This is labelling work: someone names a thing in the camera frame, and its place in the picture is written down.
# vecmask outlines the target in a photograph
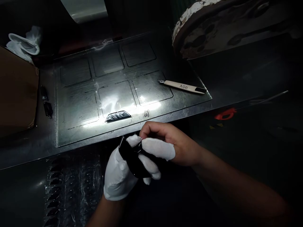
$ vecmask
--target black object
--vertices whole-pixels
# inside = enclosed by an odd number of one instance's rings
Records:
[[[111,121],[115,121],[115,120],[120,120],[120,119],[124,119],[124,118],[129,118],[131,117],[130,114],[126,111],[119,111],[119,112],[115,112],[115,113],[110,113],[107,118],[106,118],[106,122],[111,122]]]
[[[51,118],[51,116],[53,114],[53,109],[51,108],[51,104],[48,102],[46,89],[42,85],[40,87],[40,93],[41,93],[42,100],[43,100],[45,115],[48,116],[48,118]]]
[[[202,92],[202,93],[206,93],[206,92],[207,92],[207,89],[196,87],[195,91],[199,91],[199,92]]]
[[[261,29],[258,29],[258,30],[252,31],[252,32],[248,32],[245,34],[238,34],[238,35],[235,35],[234,37],[232,37],[227,42],[227,45],[229,45],[229,46],[238,45],[242,41],[242,39],[253,36],[253,35],[257,35],[257,34],[260,34],[263,32],[282,32],[285,29],[287,29],[288,27],[290,27],[291,25],[292,25],[291,20],[284,20],[280,23],[273,24],[268,27],[261,28]]]
[[[119,153],[121,157],[127,162],[129,170],[137,178],[148,178],[151,177],[149,172],[145,169],[144,165],[139,159],[139,154],[144,154],[146,156],[147,152],[142,149],[141,143],[132,148],[126,141],[125,137],[122,136],[119,145]]]

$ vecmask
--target black phone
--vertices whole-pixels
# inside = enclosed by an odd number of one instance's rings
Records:
[[[129,145],[129,143],[126,141],[125,137],[122,136],[119,145],[119,153],[121,157],[127,162],[129,170],[135,177],[148,178],[151,177],[151,175],[145,169],[144,165],[142,164],[142,162],[138,157],[140,153],[145,153],[145,151],[142,149],[140,144],[141,143],[139,143],[137,146],[132,148]]]

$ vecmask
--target metal tray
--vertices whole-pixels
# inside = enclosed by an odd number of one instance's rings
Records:
[[[204,87],[186,61],[175,59],[170,35],[149,33],[66,57],[57,63],[57,146],[64,146],[211,99],[159,84]],[[108,114],[131,117],[106,122]]]

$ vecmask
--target red clip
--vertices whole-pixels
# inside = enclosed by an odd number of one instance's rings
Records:
[[[236,111],[235,108],[230,108],[230,109],[216,115],[215,119],[217,119],[217,120],[228,120],[228,119],[231,119],[234,116],[234,113],[236,113],[236,112],[237,111]]]

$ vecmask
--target gloved hand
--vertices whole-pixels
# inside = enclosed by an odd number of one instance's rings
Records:
[[[149,138],[153,133],[160,139]],[[201,159],[201,147],[172,124],[147,121],[141,131],[142,148],[156,157],[182,165],[194,166]]]
[[[141,138],[137,135],[130,136],[126,139],[131,147],[135,147]],[[151,174],[155,180],[161,178],[161,173],[157,165],[144,155],[139,155],[139,159],[143,163],[145,169]],[[107,200],[118,201],[124,199],[137,183],[136,178],[129,170],[125,160],[119,153],[117,147],[110,155],[109,161],[105,170],[105,180],[103,193]],[[144,183],[149,185],[151,178],[144,178]]]

